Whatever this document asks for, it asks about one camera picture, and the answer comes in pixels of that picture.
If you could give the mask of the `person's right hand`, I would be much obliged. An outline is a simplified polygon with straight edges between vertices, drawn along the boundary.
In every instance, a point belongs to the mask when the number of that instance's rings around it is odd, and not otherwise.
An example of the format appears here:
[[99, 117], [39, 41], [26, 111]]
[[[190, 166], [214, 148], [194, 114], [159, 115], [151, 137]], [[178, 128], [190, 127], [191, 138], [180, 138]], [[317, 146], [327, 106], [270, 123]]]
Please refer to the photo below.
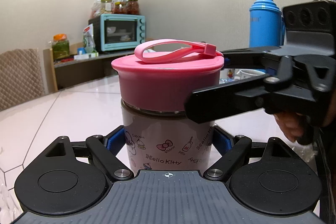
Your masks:
[[285, 137], [294, 143], [303, 135], [300, 122], [301, 115], [297, 113], [277, 113], [273, 115]]

